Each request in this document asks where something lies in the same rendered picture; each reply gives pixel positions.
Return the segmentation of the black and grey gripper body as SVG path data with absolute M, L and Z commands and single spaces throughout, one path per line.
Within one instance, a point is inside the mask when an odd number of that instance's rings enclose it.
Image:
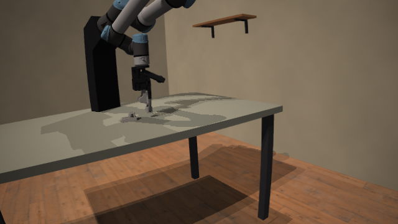
M 150 77 L 144 74 L 146 68 L 149 68 L 149 65 L 131 67 L 131 70 L 135 69 L 132 70 L 132 89 L 135 91 L 146 90 L 148 87 L 148 82 L 151 85 Z

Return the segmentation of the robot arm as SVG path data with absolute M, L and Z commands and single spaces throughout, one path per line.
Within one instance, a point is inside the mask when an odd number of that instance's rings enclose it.
M 155 25 L 156 19 L 172 8 L 188 9 L 196 0 L 115 0 L 108 12 L 97 21 L 101 38 L 122 49 L 128 55 L 134 53 L 134 65 L 149 64 L 149 44 L 147 34 L 134 34 L 132 38 L 125 31 L 129 26 L 147 33 Z M 155 19 L 155 20 L 154 20 Z M 143 57 L 141 57 L 143 55 Z

